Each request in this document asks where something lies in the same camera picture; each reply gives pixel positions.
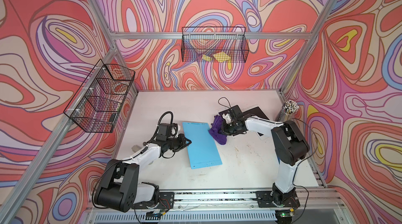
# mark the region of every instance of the colorful swirl pattern wall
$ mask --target colorful swirl pattern wall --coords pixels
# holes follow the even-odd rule
[[[113,31],[172,32],[237,26],[251,32],[311,31],[326,0],[98,0]],[[245,64],[183,63],[181,40],[120,40],[140,90],[278,89],[303,40],[250,40]]]
[[[401,14],[402,0],[339,0],[286,93],[357,223],[402,222]]]
[[[86,0],[0,0],[0,204],[108,48]],[[112,134],[70,128],[13,224],[78,222],[132,100]]]
[[[251,32],[303,32],[326,0],[98,2],[115,31],[244,25]],[[287,93],[318,133],[315,159],[358,223],[401,221],[401,2],[339,0]],[[245,64],[197,64],[181,62],[180,40],[117,42],[144,90],[276,89],[302,43],[250,40]],[[0,0],[0,203],[107,51],[86,0]],[[130,94],[112,134],[70,129],[14,223],[82,220],[132,101]]]

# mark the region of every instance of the pencil cup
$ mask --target pencil cup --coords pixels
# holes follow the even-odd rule
[[[278,121],[278,122],[288,121],[288,120],[292,119],[295,114],[296,114],[296,112],[287,113],[286,110],[284,108],[282,108],[281,111],[278,113],[278,116],[276,117],[275,121]]]
[[[293,100],[288,100],[283,103],[281,111],[276,116],[276,121],[285,122],[292,119],[300,106]]]

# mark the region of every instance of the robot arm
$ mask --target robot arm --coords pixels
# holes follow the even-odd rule
[[[309,151],[309,145],[299,127],[293,121],[275,122],[250,114],[243,115],[238,106],[230,108],[227,112],[229,116],[222,115],[225,119],[221,128],[222,134],[235,136],[249,130],[272,136],[280,162],[271,196],[275,205],[282,206],[295,195],[294,176],[299,163]]]
[[[156,205],[159,201],[159,187],[151,183],[138,183],[138,174],[154,160],[163,157],[166,151],[175,153],[191,144],[190,140],[183,134],[177,135],[177,132],[177,124],[159,123],[152,139],[144,142],[141,150],[122,161],[110,160],[99,179],[94,203],[122,212],[127,212],[138,202]],[[121,177],[121,183],[115,181]]]

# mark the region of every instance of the blue board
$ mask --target blue board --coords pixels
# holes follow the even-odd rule
[[[208,130],[208,123],[183,122],[184,136],[191,140],[187,146],[191,169],[222,165],[215,140]]]

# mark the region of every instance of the wire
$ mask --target wire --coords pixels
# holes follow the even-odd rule
[[[159,202],[161,202],[161,204],[165,207],[165,211],[168,210],[168,207],[165,206],[165,204],[162,203],[162,200],[161,200],[161,199],[159,199]]]
[[[170,117],[170,124],[173,124],[173,112],[167,111],[167,112],[163,113],[162,116],[160,116],[160,118],[159,118],[158,125],[156,126],[156,130],[155,130],[155,132],[153,133],[152,138],[151,138],[147,143],[150,143],[150,142],[153,141],[153,139],[156,137],[156,135],[158,134],[160,122],[162,121],[162,118],[163,118],[165,115],[167,115],[167,114],[170,114],[170,115],[171,115],[171,117]]]
[[[299,220],[300,217],[303,215],[304,210],[305,210],[305,207],[306,207],[306,205],[307,205],[308,196],[309,196],[309,192],[308,192],[308,190],[307,190],[304,186],[295,185],[294,181],[295,181],[296,173],[297,173],[297,171],[298,171],[299,165],[300,165],[303,161],[305,161],[306,159],[309,159],[310,157],[312,157],[312,156],[315,154],[315,152],[318,150],[318,138],[317,138],[317,134],[316,134],[316,133],[311,129],[311,127],[310,127],[306,122],[304,122],[303,120],[300,120],[300,119],[298,119],[298,118],[293,118],[293,119],[302,122],[303,124],[305,124],[305,125],[310,129],[311,138],[313,138],[313,135],[315,136],[317,146],[316,146],[314,152],[313,152],[309,157],[307,157],[307,158],[303,159],[302,161],[300,161],[299,164],[296,166],[296,170],[295,170],[295,173],[294,173],[294,175],[293,175],[292,184],[293,184],[295,187],[303,187],[304,190],[307,191],[307,198],[306,198],[306,200],[305,200],[304,208],[303,208],[303,211],[302,211],[301,215],[300,215],[296,220],[294,220],[291,224],[295,223],[295,222],[296,222],[297,220]]]
[[[172,136],[176,136],[177,132],[178,132],[178,126],[173,126],[174,129],[174,134],[172,134]]]
[[[230,107],[228,107],[228,106],[224,106],[224,105],[222,105],[221,103],[219,103],[219,101],[221,100],[221,99],[226,99],[227,101],[228,101],[228,104],[229,104],[229,106]],[[220,104],[221,106],[224,106],[224,107],[228,107],[229,109],[232,107],[231,105],[230,105],[230,102],[229,102],[229,100],[226,98],[226,97],[221,97],[220,99],[218,99],[218,104]]]
[[[299,220],[300,219],[300,217],[304,214],[304,210],[305,210],[305,206],[307,206],[307,201],[308,201],[308,196],[309,196],[309,192],[308,192],[308,190],[304,187],[304,186],[298,186],[298,185],[295,185],[294,183],[293,183],[293,185],[295,186],[295,187],[303,187],[304,188],[304,190],[306,190],[307,191],[307,198],[306,198],[306,200],[305,200],[305,203],[304,203],[304,208],[303,208],[303,211],[302,211],[302,213],[300,214],[300,216],[296,219],[296,220],[294,220],[294,221],[292,221],[292,223],[291,224],[293,224],[293,223],[295,223],[297,220]]]
[[[173,152],[173,155],[172,155],[171,157],[169,157],[169,158],[173,158],[173,156],[174,156],[175,154],[176,154],[176,152]],[[162,154],[162,157],[167,158],[167,157],[163,156],[163,154]]]
[[[142,224],[142,222],[141,222],[141,221],[139,221],[139,219],[138,219],[137,213],[135,212],[135,207],[133,207],[133,208],[134,208],[134,214],[135,214],[135,217],[137,218],[137,220],[138,220],[139,224]]]
[[[169,206],[169,209],[170,209],[170,204],[169,204],[168,200],[167,199],[163,199],[163,200],[165,200],[168,203],[168,206]]]

